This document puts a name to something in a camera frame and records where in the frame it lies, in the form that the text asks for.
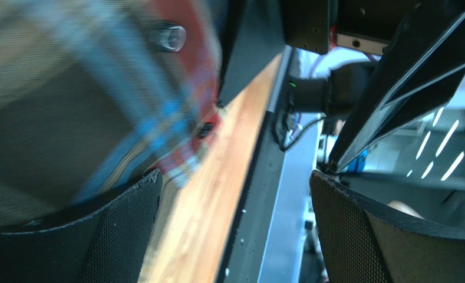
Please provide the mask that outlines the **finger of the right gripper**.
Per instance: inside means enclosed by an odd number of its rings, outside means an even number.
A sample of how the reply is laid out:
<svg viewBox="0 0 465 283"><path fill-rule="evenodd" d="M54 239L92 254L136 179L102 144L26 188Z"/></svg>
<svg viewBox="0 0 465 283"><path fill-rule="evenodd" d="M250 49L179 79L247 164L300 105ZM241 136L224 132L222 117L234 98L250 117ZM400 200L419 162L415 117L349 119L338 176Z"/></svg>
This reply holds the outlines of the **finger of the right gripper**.
<svg viewBox="0 0 465 283"><path fill-rule="evenodd" d="M465 1L409 1L329 156L340 172L400 127L445 106L465 76Z"/></svg>
<svg viewBox="0 0 465 283"><path fill-rule="evenodd" d="M285 49L280 1L227 1L217 106L228 105Z"/></svg>

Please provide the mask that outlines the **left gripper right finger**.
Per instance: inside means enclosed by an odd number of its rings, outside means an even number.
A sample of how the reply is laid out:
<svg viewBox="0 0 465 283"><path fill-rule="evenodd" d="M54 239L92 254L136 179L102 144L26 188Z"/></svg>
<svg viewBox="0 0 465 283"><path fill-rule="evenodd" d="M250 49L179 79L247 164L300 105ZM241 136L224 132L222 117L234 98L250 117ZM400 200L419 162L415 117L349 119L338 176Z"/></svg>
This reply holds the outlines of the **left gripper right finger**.
<svg viewBox="0 0 465 283"><path fill-rule="evenodd" d="M465 282L465 230L400 212L318 170L309 180L331 282Z"/></svg>

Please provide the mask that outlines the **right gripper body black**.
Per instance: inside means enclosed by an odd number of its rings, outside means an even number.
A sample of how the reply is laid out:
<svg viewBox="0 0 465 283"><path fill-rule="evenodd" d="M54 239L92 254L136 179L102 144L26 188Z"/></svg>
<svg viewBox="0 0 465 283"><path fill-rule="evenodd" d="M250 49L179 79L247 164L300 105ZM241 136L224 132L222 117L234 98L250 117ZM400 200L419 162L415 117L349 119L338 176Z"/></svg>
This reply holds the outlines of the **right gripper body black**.
<svg viewBox="0 0 465 283"><path fill-rule="evenodd" d="M336 47L383 55L417 4L405 0L281 1L285 42L322 55Z"/></svg>

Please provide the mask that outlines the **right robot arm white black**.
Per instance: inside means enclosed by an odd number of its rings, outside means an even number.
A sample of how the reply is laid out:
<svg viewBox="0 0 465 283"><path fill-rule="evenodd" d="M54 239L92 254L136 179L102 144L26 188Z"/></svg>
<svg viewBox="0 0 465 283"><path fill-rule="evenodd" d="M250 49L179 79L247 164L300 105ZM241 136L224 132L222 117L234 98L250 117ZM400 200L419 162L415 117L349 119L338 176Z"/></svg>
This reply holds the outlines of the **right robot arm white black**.
<svg viewBox="0 0 465 283"><path fill-rule="evenodd" d="M380 57L324 79L281 79L273 130L289 113L348 121L329 155L340 172L400 127L445 106L465 76L465 1L224 1L219 105L231 102L286 47L345 47Z"/></svg>

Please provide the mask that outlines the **plaid long sleeve shirt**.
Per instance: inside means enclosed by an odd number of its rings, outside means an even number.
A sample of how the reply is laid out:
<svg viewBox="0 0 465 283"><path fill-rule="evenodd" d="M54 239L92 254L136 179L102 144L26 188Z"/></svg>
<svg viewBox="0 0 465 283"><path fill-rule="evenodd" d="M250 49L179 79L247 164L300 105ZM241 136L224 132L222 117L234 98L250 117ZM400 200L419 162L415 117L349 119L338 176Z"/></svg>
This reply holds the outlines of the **plaid long sleeve shirt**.
<svg viewBox="0 0 465 283"><path fill-rule="evenodd" d="M183 187L220 122L227 1L0 1L0 226L162 171Z"/></svg>

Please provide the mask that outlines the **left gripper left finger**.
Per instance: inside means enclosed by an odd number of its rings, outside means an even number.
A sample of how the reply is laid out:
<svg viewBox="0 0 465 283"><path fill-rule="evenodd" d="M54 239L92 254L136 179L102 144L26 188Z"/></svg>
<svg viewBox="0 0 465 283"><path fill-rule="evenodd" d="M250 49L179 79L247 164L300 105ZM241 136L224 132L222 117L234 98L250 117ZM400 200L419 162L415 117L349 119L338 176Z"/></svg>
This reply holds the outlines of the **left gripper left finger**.
<svg viewBox="0 0 465 283"><path fill-rule="evenodd" d="M0 282L136 282L162 184L154 169L77 206L0 227Z"/></svg>

